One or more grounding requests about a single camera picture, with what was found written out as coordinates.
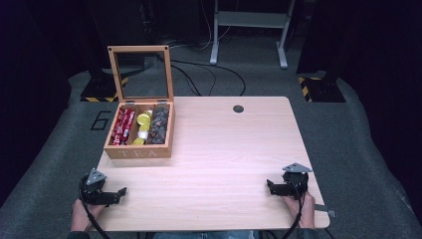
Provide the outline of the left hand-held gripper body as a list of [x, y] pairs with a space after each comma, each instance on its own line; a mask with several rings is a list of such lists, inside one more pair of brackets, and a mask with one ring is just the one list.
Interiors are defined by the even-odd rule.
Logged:
[[112, 194], [103, 192], [106, 176], [93, 168], [80, 181], [80, 199], [90, 205], [113, 204]]

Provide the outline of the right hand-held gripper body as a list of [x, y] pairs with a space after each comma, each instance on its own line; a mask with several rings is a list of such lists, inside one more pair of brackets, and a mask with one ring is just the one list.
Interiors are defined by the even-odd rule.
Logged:
[[293, 196], [295, 199], [301, 198], [308, 191], [309, 173], [312, 170], [295, 162], [285, 166], [283, 171], [286, 195]]

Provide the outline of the person's left hand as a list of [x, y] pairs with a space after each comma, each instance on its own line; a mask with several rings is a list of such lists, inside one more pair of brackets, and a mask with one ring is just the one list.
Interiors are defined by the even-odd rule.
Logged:
[[[95, 219], [100, 216], [104, 208], [103, 205], [88, 205], [88, 210]], [[92, 226], [83, 202], [77, 199], [73, 204], [71, 231], [88, 232]]]

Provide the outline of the person's right hand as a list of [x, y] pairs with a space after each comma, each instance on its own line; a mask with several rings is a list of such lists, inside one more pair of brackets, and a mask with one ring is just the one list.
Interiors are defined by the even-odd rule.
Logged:
[[306, 192], [303, 196], [302, 203], [299, 203], [294, 198], [283, 196], [282, 200], [286, 203], [289, 211], [293, 217], [296, 217], [299, 212], [302, 213], [299, 221], [301, 229], [315, 229], [315, 198]]

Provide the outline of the wooden tea box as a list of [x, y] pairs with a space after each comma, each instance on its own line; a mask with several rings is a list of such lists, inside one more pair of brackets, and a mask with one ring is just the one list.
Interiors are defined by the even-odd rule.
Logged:
[[[171, 156], [175, 108], [170, 54], [167, 46], [109, 46], [111, 72], [118, 96], [104, 150], [111, 159], [168, 158]], [[133, 145], [138, 132], [136, 118], [144, 111], [169, 109], [165, 144]], [[112, 145], [111, 132], [120, 109], [134, 109], [126, 145]]]

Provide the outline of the row of red packets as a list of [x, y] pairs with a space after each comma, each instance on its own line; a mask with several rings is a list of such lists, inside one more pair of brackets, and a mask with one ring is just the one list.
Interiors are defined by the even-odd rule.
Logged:
[[126, 145], [135, 115], [134, 109], [120, 108], [117, 111], [117, 118], [111, 132], [112, 145]]

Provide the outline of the pile of dark wrapped packets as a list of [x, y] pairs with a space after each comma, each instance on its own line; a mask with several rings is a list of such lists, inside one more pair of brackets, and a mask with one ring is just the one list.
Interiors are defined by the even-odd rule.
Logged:
[[169, 109], [159, 107], [153, 113], [151, 128], [149, 131], [147, 142], [149, 144], [165, 144], [167, 125], [169, 119]]

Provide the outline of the yellow packets in box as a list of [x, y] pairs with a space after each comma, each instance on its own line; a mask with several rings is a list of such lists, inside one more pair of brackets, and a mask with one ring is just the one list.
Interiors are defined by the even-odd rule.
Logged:
[[133, 141], [133, 145], [146, 144], [148, 138], [148, 132], [151, 125], [152, 111], [144, 111], [137, 116], [136, 122], [138, 124], [138, 132], [136, 139]]

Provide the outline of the black base with hazard tape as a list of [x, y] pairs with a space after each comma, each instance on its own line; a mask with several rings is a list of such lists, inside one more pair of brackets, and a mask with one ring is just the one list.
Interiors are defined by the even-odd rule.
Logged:
[[336, 82], [330, 83], [321, 78], [299, 77], [302, 93], [307, 102], [311, 103], [344, 103], [342, 95]]
[[80, 97], [81, 102], [117, 102], [117, 90], [112, 74], [100, 73], [98, 76], [91, 76]]

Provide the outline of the white metal stand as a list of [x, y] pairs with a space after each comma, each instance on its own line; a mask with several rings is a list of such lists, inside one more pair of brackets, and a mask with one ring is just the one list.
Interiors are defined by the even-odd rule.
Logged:
[[294, 8], [297, 0], [288, 0], [286, 13], [261, 13], [261, 12], [238, 12], [222, 11], [219, 9], [219, 0], [214, 0], [214, 29], [213, 44], [209, 63], [216, 65], [219, 52], [219, 28], [220, 27], [251, 27], [281, 29], [282, 35], [276, 43], [279, 64], [282, 69], [288, 67], [285, 43], [288, 36]]

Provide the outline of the grey metal bracket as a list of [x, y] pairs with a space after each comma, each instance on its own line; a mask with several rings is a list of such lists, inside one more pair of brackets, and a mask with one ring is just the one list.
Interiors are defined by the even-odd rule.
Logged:
[[315, 210], [326, 212], [329, 217], [337, 217], [336, 212], [333, 209], [329, 209], [326, 205], [316, 204]]

